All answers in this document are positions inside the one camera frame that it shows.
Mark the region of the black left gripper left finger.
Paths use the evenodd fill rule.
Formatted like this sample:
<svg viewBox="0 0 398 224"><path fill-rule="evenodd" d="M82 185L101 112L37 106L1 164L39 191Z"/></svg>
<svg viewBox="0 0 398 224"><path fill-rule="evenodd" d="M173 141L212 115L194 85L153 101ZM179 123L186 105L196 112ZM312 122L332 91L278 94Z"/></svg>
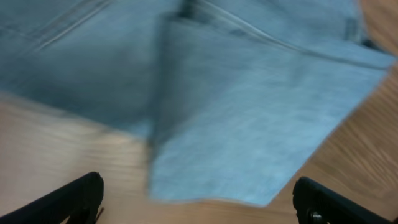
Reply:
<svg viewBox="0 0 398 224"><path fill-rule="evenodd" d="M97 172L89 172L2 216L1 224L95 224L103 196L103 178Z"/></svg>

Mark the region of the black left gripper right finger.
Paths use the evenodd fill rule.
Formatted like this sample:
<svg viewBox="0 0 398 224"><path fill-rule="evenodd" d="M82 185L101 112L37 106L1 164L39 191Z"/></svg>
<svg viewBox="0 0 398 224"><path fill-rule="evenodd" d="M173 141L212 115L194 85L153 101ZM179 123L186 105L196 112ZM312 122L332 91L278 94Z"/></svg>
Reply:
<svg viewBox="0 0 398 224"><path fill-rule="evenodd" d="M296 181L293 206L300 224L389 224L389 220L308 177Z"/></svg>

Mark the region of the light blue denim jeans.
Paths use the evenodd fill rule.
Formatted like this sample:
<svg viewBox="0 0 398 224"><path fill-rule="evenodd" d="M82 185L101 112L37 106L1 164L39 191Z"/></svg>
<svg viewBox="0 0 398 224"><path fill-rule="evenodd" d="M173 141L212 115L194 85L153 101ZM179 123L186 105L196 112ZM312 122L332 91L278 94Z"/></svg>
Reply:
<svg viewBox="0 0 398 224"><path fill-rule="evenodd" d="M1 0L1 89L149 139L168 202L269 204L393 63L357 1Z"/></svg>

